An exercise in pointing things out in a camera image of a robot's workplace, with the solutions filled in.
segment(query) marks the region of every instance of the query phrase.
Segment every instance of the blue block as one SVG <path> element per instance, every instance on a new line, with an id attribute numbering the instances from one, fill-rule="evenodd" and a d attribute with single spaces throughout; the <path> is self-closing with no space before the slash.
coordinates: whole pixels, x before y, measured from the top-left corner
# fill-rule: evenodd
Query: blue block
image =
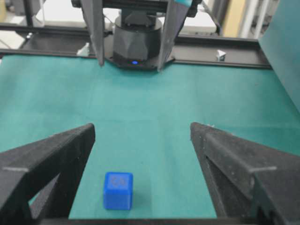
<path id="1" fill-rule="evenodd" d="M 130 210 L 133 175 L 129 172 L 107 172 L 104 181 L 103 206 L 107 210 Z"/>

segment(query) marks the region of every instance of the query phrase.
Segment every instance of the black metal frame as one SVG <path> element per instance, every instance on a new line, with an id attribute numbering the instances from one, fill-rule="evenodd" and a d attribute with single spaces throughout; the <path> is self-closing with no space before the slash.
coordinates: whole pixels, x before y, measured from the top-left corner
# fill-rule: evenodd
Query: black metal frame
<path id="1" fill-rule="evenodd" d="M 135 3 L 135 7 L 139 7 L 141 10 L 146 7 L 147 10 L 165 12 L 167 7 L 167 2 L 165 1 L 126 0 L 125 2 L 128 1 Z M 20 49 L 0 49 L 0 58 L 8 54 L 77 57 L 77 50 L 83 47 L 86 42 L 90 42 L 89 33 L 84 28 L 33 27 L 30 16 L 30 4 L 28 4 L 28 0 L 23 0 L 23 2 L 26 21 L 29 26 L 0 24 L 0 30 L 16 31 L 24 37 L 27 37 L 28 33 L 32 33 L 32 36 L 25 39 L 25 43 Z M 109 0 L 104 1 L 103 4 L 104 7 L 119 8 L 120 4 L 125 4 L 125 2 L 124 0 Z M 131 8 L 132 5 L 134 4 L 126 3 L 124 7 Z M 52 46 L 52 49 L 43 48 L 44 45 L 41 43 L 46 40 L 47 45 Z M 72 50 L 66 48 L 70 41 L 77 48 Z M 218 49 L 227 53 L 225 61 L 217 61 Z M 90 55 L 86 58 L 96 58 L 92 48 Z M 271 65 L 261 50 L 258 41 L 250 39 L 179 35 L 175 40 L 175 46 L 168 61 L 170 60 L 173 63 L 271 69 Z"/>

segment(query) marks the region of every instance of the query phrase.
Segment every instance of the metal rod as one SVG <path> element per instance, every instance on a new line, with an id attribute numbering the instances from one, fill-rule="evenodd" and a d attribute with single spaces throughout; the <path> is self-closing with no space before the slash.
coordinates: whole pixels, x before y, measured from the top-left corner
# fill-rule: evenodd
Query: metal rod
<path id="1" fill-rule="evenodd" d="M 258 39 L 259 35 L 261 34 L 262 27 L 263 27 L 263 21 L 266 16 L 266 13 L 267 13 L 269 2 L 270 2 L 270 0 L 264 0 L 262 3 L 262 9 L 261 9 L 259 17 L 258 17 L 255 34 L 254 34 L 255 39 Z"/>
<path id="2" fill-rule="evenodd" d="M 258 0 L 249 1 L 249 6 L 248 6 L 247 13 L 246 13 L 244 25 L 243 25 L 241 33 L 240 33 L 241 38 L 248 38 L 250 29 L 251 29 L 251 25 L 252 25 L 252 21 L 255 16 L 255 11 L 256 11 L 257 5 L 258 5 Z"/>
<path id="3" fill-rule="evenodd" d="M 25 11 L 25 16 L 26 16 L 27 26 L 32 27 L 33 22 L 32 22 L 32 15 L 31 15 L 30 0 L 23 0 L 23 4 L 24 4 L 24 11 Z"/>

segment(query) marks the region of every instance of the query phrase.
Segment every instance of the black plastic part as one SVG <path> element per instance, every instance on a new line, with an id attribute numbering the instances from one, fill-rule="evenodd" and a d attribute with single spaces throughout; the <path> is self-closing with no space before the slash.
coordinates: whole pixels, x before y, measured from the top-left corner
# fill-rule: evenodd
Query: black plastic part
<path id="1" fill-rule="evenodd" d="M 81 0 L 84 20 L 99 65 L 104 65 L 104 16 L 102 0 Z"/>
<path id="2" fill-rule="evenodd" d="M 218 216 L 300 223 L 300 157 L 198 123 L 191 139 Z"/>
<path id="3" fill-rule="evenodd" d="M 0 224 L 68 217 L 94 141 L 87 124 L 1 153 Z"/>
<path id="4" fill-rule="evenodd" d="M 71 0 L 73 7 L 80 8 L 80 0 Z M 195 17 L 198 11 L 198 4 L 202 0 L 193 0 L 188 17 Z M 139 10 L 146 12 L 165 13 L 167 11 L 168 0 L 104 0 L 104 8 L 120 8 L 128 10 Z"/>
<path id="5" fill-rule="evenodd" d="M 218 219 L 45 219 L 39 225 L 255 225 L 250 218 Z"/>
<path id="6" fill-rule="evenodd" d="M 113 41 L 114 57 L 145 61 L 159 54 L 162 23 L 157 19 L 154 27 L 127 26 L 118 17 Z"/>
<path id="7" fill-rule="evenodd" d="M 188 10 L 189 7 L 177 3 L 175 0 L 169 0 L 168 2 L 157 64 L 158 71 L 163 69 L 165 62 L 171 54 L 172 48 L 175 45 L 175 39 L 182 29 Z"/>

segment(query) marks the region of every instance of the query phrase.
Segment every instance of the green mat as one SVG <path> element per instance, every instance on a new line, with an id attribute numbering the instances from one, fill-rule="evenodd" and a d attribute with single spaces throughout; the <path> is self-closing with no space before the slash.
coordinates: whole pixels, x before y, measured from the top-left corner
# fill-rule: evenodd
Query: green mat
<path id="1" fill-rule="evenodd" d="M 71 218 L 215 217 L 190 141 L 193 121 L 300 154 L 300 115 L 270 70 L 173 64 L 158 74 L 7 56 L 0 109 L 1 151 L 95 124 Z M 133 173 L 131 211 L 103 208 L 108 171 Z"/>
<path id="2" fill-rule="evenodd" d="M 259 41 L 274 71 L 300 111 L 299 0 L 281 0 Z"/>

